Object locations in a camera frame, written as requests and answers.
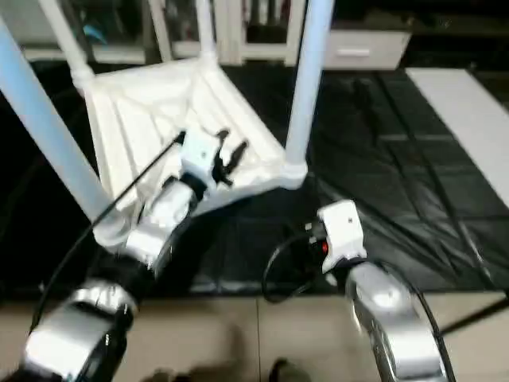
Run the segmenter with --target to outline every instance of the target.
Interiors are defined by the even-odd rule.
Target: beige floor tile
[[[444,294],[430,297],[429,304],[443,326],[501,297],[501,294]],[[455,373],[461,376],[509,373],[508,327],[509,310],[447,336],[445,344]]]
[[[191,372],[198,382],[258,381],[256,301],[145,304],[115,380],[138,382],[158,368]]]
[[[498,300],[501,294],[428,296],[440,326]],[[306,370],[313,380],[378,380],[365,337],[352,324],[343,298],[296,298],[279,306],[259,302],[260,359],[266,376],[278,357]],[[446,338],[458,380],[500,380],[509,373],[509,311]]]
[[[4,305],[0,308],[0,376],[16,368],[28,335],[33,308]]]
[[[258,312],[262,380],[279,357],[313,381],[379,380],[369,340],[344,298],[295,298],[276,306],[259,300]]]

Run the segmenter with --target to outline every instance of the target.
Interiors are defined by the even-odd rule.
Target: black plastic sheet
[[[225,70],[284,144],[293,69],[255,65]],[[72,89],[68,68],[61,64],[39,72],[94,166],[84,101]],[[0,113],[5,164],[0,293],[36,298],[87,219],[5,102]],[[395,264],[417,287],[508,287],[507,208],[404,72],[326,72],[311,142],[309,176],[302,188],[276,189],[197,219],[153,296],[260,294],[274,247],[314,219],[321,205],[345,197],[357,203],[368,255]],[[56,295],[80,283],[98,255],[104,254],[91,237],[64,271]],[[270,289],[285,293],[298,286],[306,261],[302,247],[293,248],[275,267]],[[320,281],[309,293],[333,291]]]

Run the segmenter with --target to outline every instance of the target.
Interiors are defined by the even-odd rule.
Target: robotic arm
[[[227,166],[220,151],[227,136],[190,131],[181,148],[182,172],[168,179],[140,213],[117,255],[104,256],[89,279],[29,335],[19,369],[4,382],[107,382],[126,350],[138,306],[188,227],[197,205],[237,166],[241,144]],[[446,382],[441,352],[419,317],[408,288],[367,258],[356,206],[341,201],[318,211],[328,254],[322,271],[355,260],[346,281],[359,324],[368,332],[382,380]]]
[[[366,259],[363,230],[356,206],[340,201],[323,207],[328,254],[323,272],[341,261]],[[447,382],[444,360],[429,324],[414,308],[408,287],[381,267],[357,263],[346,278],[346,295],[354,318],[371,340],[380,378],[384,382]]]
[[[89,279],[29,335],[14,381],[109,381],[126,349],[138,306],[188,227],[207,193],[223,182],[247,148],[242,143],[227,166],[220,157],[227,131],[211,136],[191,130],[181,147],[182,171],[146,203],[119,253],[104,256]]]

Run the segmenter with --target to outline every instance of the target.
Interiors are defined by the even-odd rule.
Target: white cabinet
[[[324,66],[328,69],[394,69],[410,39],[407,32],[333,30]]]

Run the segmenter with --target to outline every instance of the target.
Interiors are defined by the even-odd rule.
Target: wire
[[[431,330],[433,333],[433,337],[437,343],[438,352],[441,355],[442,362],[444,363],[445,376],[449,382],[456,382],[456,376],[454,375],[453,364],[449,357],[449,352],[447,351],[447,347],[445,346],[444,337],[441,334],[440,328],[438,327],[437,320],[433,316],[433,311],[429,307],[424,294],[397,268],[394,264],[388,263],[387,261],[382,261],[378,259],[367,259],[369,263],[373,263],[374,265],[381,267],[388,273],[394,273],[398,279],[400,279],[406,287],[410,289],[412,293],[418,298],[419,302],[422,305],[422,309],[425,312],[426,317],[428,318],[429,324],[431,325]]]
[[[280,296],[280,297],[274,297],[270,295],[268,291],[267,281],[269,278],[269,273],[272,270],[272,266],[274,265],[274,262],[279,258],[279,256],[283,253],[288,253],[290,246],[297,243],[298,241],[309,239],[311,235],[307,232],[299,232],[293,236],[291,236],[287,241],[279,244],[276,249],[272,252],[272,255],[269,258],[269,261],[267,265],[265,266],[265,270],[263,271],[263,277],[262,277],[262,296],[265,300],[272,304],[279,304],[281,302],[284,302],[288,300],[289,298],[296,297],[297,295],[305,292],[308,290],[313,284],[314,279],[300,285],[297,289],[293,290],[286,296]]]
[[[165,154],[173,147],[175,143],[181,142],[182,139],[185,136],[185,132],[181,132],[172,142],[168,144],[167,147],[165,147],[161,153],[159,153],[152,162],[95,218],[94,221],[90,223],[90,225],[85,228],[85,230],[81,233],[81,235],[78,237],[78,239],[74,242],[74,244],[71,246],[71,248],[68,250],[68,252],[65,254],[64,258],[60,261],[58,266],[56,267],[55,271],[53,272],[51,278],[49,279],[48,283],[46,284],[46,288],[44,289],[41,298],[39,299],[39,302],[37,303],[36,309],[32,316],[32,323],[30,325],[29,333],[32,333],[32,331],[39,325],[39,322],[41,321],[42,314],[44,313],[46,303],[48,302],[49,293],[51,292],[51,289],[55,286],[56,281],[60,277],[60,274],[62,273],[62,270],[65,268],[65,266],[72,260],[74,255],[77,253],[77,249],[80,247],[80,245],[83,243],[83,241],[90,235],[90,233],[93,231],[97,225],[103,221],[103,219],[116,207],[117,203],[124,198],[128,192],[131,191],[133,187],[135,187],[139,181],[161,160],[162,157],[165,156]]]

